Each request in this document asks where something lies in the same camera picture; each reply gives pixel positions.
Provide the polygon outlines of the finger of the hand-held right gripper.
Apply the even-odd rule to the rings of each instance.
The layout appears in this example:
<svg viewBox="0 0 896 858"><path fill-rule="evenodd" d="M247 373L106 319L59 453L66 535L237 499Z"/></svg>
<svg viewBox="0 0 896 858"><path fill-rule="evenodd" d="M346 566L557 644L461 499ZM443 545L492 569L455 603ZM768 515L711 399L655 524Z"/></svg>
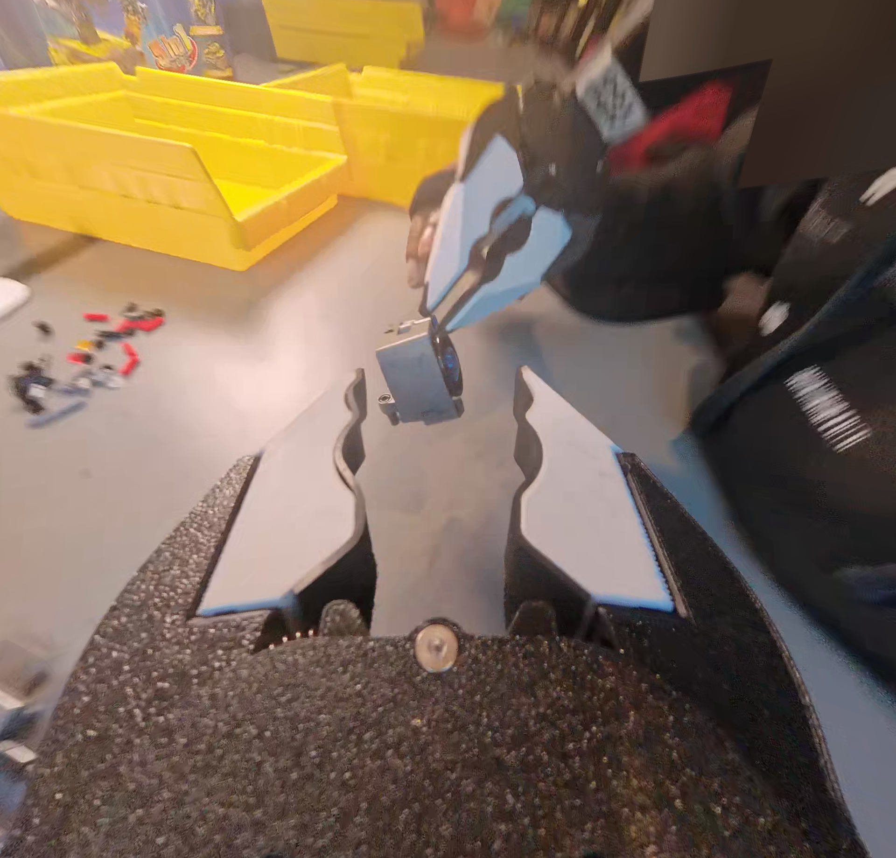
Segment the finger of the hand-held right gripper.
<svg viewBox="0 0 896 858"><path fill-rule="evenodd" d="M541 207L476 239L467 268L442 300L442 332L472 326L533 292L572 236L564 214Z"/></svg>
<svg viewBox="0 0 896 858"><path fill-rule="evenodd" d="M476 159L471 136L465 148L465 165L442 202L435 228L425 278L425 316L458 314L483 285L487 249L496 240L492 224L523 189L519 156L503 135L493 136Z"/></svg>

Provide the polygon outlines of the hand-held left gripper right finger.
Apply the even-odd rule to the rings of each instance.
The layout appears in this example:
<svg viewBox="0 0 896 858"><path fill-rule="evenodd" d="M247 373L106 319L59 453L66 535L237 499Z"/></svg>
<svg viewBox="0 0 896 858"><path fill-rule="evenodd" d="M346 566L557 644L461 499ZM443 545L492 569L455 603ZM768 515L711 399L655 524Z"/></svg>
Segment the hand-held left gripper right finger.
<svg viewBox="0 0 896 858"><path fill-rule="evenodd" d="M517 371L513 416L519 544L593 604L672 610L621 448L530 367Z"/></svg>

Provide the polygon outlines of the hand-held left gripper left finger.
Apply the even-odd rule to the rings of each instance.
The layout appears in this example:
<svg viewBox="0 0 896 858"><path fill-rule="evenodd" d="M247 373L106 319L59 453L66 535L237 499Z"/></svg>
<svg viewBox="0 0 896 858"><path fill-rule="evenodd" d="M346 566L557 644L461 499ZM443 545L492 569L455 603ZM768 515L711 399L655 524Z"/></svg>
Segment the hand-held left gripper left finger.
<svg viewBox="0 0 896 858"><path fill-rule="evenodd" d="M365 528L364 371L342 374L255 458L207 582L199 618L285 609L356 547Z"/></svg>

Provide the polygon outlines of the grey toy joint assembly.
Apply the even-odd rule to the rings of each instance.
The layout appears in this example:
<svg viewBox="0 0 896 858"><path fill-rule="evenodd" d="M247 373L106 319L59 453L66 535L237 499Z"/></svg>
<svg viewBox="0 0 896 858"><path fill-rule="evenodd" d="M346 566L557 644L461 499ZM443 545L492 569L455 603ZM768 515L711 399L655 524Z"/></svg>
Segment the grey toy joint assembly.
<svg viewBox="0 0 896 858"><path fill-rule="evenodd" d="M375 357L386 387L377 403L391 425L434 425L463 415L462 365L433 316L389 327Z"/></svg>

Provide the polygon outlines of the grey desk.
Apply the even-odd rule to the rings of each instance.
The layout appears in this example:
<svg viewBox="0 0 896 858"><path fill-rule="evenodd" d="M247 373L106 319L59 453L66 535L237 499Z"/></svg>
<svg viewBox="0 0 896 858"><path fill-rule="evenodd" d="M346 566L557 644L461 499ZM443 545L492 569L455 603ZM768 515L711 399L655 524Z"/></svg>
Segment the grey desk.
<svg viewBox="0 0 896 858"><path fill-rule="evenodd" d="M341 199L249 271L233 273L2 218L2 274L27 281L2 323L2 639L23 635L68 673L132 574L235 461L262 448L336 379L366 373L359 473L378 564L374 630L446 617L503 631L516 370L529 365L635 452L741 570L807 685L837 775L873 856L894 856L894 700L757 564L685 426L719 374L688 317L604 325L546 288L462 331L465 414L392 427L375 406L384 329L414 314L406 212ZM168 320L139 339L119 390L42 429L6 376L83 337L84 312L129 302Z"/></svg>

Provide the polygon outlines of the person's right hand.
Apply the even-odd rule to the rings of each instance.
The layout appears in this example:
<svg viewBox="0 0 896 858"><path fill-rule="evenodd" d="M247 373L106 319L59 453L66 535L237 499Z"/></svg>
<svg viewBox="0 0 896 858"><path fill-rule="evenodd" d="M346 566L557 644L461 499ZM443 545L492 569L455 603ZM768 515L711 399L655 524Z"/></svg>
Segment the person's right hand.
<svg viewBox="0 0 896 858"><path fill-rule="evenodd" d="M441 217L442 202L454 183L455 176L455 164L427 176L411 199L405 263L408 286L413 290L421 289L424 285L429 255Z"/></svg>

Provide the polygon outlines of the yellow plastic bin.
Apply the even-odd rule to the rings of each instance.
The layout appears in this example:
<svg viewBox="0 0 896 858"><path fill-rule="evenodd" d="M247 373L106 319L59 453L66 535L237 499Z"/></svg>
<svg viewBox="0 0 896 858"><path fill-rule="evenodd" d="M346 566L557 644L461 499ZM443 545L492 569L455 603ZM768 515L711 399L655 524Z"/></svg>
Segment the yellow plastic bin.
<svg viewBox="0 0 896 858"><path fill-rule="evenodd" d="M115 63L1 76L16 220L242 272L350 180L332 100Z"/></svg>
<svg viewBox="0 0 896 858"><path fill-rule="evenodd" d="M409 207L426 177L448 168L462 136L504 84L396 68L333 64L267 86L329 97L348 158L344 195Z"/></svg>
<svg viewBox="0 0 896 858"><path fill-rule="evenodd" d="M399 68L425 44L414 0L261 0L276 57L348 68Z"/></svg>

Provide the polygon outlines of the pile of small toy parts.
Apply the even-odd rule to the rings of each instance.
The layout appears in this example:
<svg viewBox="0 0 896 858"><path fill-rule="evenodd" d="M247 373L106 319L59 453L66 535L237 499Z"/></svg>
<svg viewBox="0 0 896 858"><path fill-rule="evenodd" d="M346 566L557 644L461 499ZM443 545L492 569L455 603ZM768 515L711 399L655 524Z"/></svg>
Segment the pile of small toy parts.
<svg viewBox="0 0 896 858"><path fill-rule="evenodd" d="M142 365L136 340L162 329L168 314L130 302L117 318L84 313L83 321L93 330L64 355L61 371L55 370L53 355L45 353L20 362L7 376L27 429L49 428L83 412L95 393L121 389Z"/></svg>

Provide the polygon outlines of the robot kit box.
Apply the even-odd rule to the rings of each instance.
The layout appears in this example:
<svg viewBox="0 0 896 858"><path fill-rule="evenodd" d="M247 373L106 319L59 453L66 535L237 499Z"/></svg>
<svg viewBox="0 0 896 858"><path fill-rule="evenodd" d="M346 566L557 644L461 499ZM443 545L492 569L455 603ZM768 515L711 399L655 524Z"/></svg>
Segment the robot kit box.
<svg viewBox="0 0 896 858"><path fill-rule="evenodd" d="M29 0L49 64L235 78L224 0Z"/></svg>

